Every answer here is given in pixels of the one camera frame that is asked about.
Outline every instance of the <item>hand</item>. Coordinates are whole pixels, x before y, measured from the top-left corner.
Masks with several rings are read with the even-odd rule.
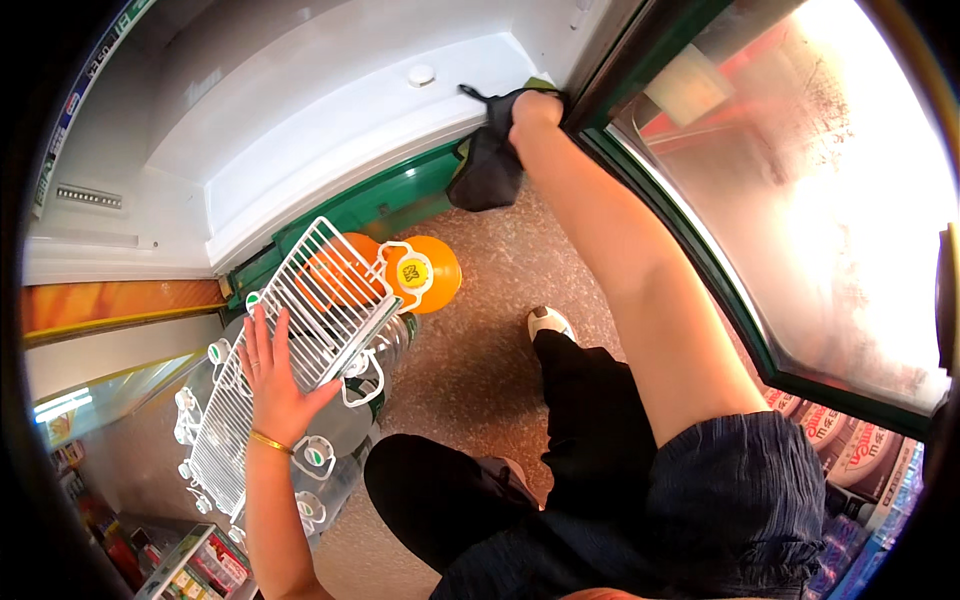
[[[337,395],[343,384],[334,379],[310,394],[300,392],[290,369],[289,324],[290,313],[281,308],[271,342],[267,315],[258,304],[253,308],[253,319],[247,317],[243,322],[247,347],[237,350],[253,390],[253,430],[292,447],[317,411]]]
[[[523,92],[514,101],[514,126],[510,128],[510,141],[516,145],[518,132],[530,127],[557,127],[564,117],[564,103],[549,94],[530,90]]]

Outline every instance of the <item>product label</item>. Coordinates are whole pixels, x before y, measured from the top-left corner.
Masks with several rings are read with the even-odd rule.
[[[893,506],[894,500],[897,499],[900,484],[903,483],[903,477],[910,468],[910,460],[913,458],[913,452],[916,447],[916,440],[910,438],[903,440],[903,445],[900,447],[900,454],[897,456],[897,461],[894,464],[894,470],[890,475],[890,480],[887,482],[887,487],[880,495],[874,513],[867,522],[867,531],[874,531],[880,526],[887,515],[890,514],[890,507]]]
[[[790,417],[804,401],[799,396],[781,392],[774,388],[767,390],[763,395],[763,399],[767,401],[767,406],[785,417]]]
[[[860,422],[827,480],[877,502],[890,480],[903,436]]]
[[[845,422],[847,422],[847,416],[840,411],[820,404],[812,404],[807,409],[801,426],[807,440],[813,444],[813,449],[820,450],[836,437]]]

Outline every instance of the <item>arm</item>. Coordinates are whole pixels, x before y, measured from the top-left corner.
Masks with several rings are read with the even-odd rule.
[[[607,297],[657,446],[703,420],[769,410],[680,246],[557,127],[560,102],[527,92],[513,111],[510,141]]]
[[[271,342],[262,306],[244,321],[247,347],[240,347],[244,375],[253,389],[253,430],[292,447],[313,415],[333,398],[333,380],[304,396],[290,370],[284,308]],[[247,549],[265,598],[332,600],[313,570],[290,481],[290,456],[250,438],[247,443]]]

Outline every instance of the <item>knee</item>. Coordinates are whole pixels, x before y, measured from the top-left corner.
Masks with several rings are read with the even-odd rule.
[[[411,461],[426,438],[395,433],[377,442],[367,457],[363,478],[371,497],[383,490],[395,489],[405,478]]]

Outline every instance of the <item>bottle cap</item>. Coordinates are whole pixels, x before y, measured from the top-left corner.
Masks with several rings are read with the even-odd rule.
[[[407,258],[396,267],[396,278],[400,285],[410,289],[422,287],[427,280],[426,264],[419,258]]]

